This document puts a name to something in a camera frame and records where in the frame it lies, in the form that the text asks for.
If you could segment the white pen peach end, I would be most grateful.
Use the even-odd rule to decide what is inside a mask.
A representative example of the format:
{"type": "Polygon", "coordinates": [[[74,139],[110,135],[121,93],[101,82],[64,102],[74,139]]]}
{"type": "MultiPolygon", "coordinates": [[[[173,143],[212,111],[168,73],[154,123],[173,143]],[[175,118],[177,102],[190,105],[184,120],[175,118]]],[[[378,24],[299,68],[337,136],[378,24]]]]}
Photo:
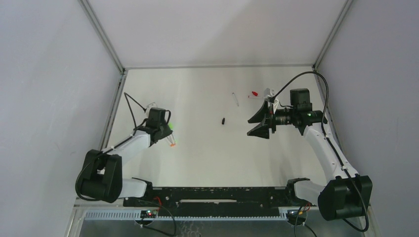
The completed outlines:
{"type": "Polygon", "coordinates": [[[176,141],[175,141],[175,139],[174,138],[168,138],[168,141],[169,141],[169,145],[171,146],[171,147],[174,147],[174,146],[176,146],[176,141]]]}

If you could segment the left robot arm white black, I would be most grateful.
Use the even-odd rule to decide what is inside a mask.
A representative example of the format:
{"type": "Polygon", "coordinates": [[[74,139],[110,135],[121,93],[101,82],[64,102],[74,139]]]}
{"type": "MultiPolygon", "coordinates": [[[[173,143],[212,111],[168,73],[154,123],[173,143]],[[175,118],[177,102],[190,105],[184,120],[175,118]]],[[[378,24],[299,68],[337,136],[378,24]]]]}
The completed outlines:
{"type": "Polygon", "coordinates": [[[75,181],[75,192],[86,201],[113,203],[120,198],[144,197],[148,184],[138,178],[123,177],[123,165],[141,151],[172,135],[171,111],[151,108],[148,117],[114,146],[86,153],[75,181]]]}

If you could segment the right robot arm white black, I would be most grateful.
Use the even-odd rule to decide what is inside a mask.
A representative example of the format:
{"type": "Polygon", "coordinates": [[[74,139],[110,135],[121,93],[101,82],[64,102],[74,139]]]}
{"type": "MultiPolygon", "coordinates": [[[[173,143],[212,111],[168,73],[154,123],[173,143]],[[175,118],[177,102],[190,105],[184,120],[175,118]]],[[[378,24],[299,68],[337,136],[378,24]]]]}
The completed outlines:
{"type": "Polygon", "coordinates": [[[293,125],[313,149],[325,174],[327,184],[318,185],[308,178],[287,182],[289,197],[294,202],[309,202],[319,207],[327,220],[367,216],[373,183],[361,176],[339,149],[324,113],[313,110],[307,88],[290,91],[289,106],[280,102],[273,89],[265,89],[261,108],[248,120],[255,123],[247,135],[269,139],[279,125],[293,125]]]}

